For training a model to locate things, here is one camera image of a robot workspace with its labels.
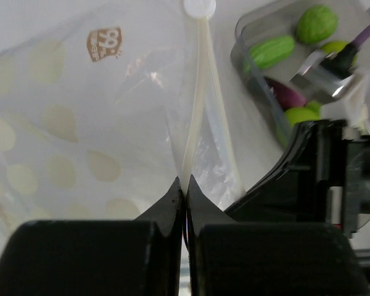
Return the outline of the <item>green ridged toy gourd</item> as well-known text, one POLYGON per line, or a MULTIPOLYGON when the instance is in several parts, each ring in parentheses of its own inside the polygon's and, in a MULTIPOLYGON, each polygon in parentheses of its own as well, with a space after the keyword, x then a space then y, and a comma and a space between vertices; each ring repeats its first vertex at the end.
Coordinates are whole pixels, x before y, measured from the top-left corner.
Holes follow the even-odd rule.
POLYGON ((293 53, 294 47, 294 37, 281 35, 252 46, 248 50, 248 57, 259 69, 266 69, 288 58, 293 53))

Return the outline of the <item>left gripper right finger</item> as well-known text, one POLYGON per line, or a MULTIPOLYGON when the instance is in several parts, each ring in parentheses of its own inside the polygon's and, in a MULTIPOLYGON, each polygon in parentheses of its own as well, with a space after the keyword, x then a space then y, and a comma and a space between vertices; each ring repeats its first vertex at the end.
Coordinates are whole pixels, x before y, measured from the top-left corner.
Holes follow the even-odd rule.
POLYGON ((327 223, 239 223, 190 179, 193 295, 370 295, 348 241, 327 223))

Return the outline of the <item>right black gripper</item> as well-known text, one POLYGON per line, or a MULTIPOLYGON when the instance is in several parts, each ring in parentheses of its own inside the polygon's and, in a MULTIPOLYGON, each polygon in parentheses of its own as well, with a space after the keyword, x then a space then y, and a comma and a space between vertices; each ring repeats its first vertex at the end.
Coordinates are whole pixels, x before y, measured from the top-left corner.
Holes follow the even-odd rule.
POLYGON ((370 215, 370 135, 345 120, 294 126, 277 164, 225 213, 243 222, 330 222, 330 189, 342 190, 338 225, 348 236, 370 215))

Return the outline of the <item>purple toy eggplant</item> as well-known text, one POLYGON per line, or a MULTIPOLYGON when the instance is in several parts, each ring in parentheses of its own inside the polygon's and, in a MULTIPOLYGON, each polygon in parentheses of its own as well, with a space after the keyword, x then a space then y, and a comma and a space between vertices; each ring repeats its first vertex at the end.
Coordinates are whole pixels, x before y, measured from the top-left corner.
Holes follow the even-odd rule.
POLYGON ((307 103, 307 100, 299 92, 270 77, 265 76, 264 79, 283 111, 292 107, 301 107, 307 103))

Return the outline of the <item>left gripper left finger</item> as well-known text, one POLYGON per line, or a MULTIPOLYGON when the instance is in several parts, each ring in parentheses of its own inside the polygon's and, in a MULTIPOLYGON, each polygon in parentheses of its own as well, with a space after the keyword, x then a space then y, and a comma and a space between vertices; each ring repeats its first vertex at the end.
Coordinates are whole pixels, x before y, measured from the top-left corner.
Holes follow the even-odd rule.
POLYGON ((183 194, 133 220, 34 220, 0 257, 0 295, 177 295, 183 194))

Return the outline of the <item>clear dotted zip top bag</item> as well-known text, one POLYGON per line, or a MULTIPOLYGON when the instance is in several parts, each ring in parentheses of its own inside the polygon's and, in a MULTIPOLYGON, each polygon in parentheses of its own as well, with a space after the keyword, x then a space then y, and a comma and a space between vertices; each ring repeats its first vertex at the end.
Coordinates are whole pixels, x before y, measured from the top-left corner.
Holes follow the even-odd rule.
POLYGON ((0 230, 128 219, 195 178, 244 193, 209 21, 215 1, 115 1, 0 53, 0 230))

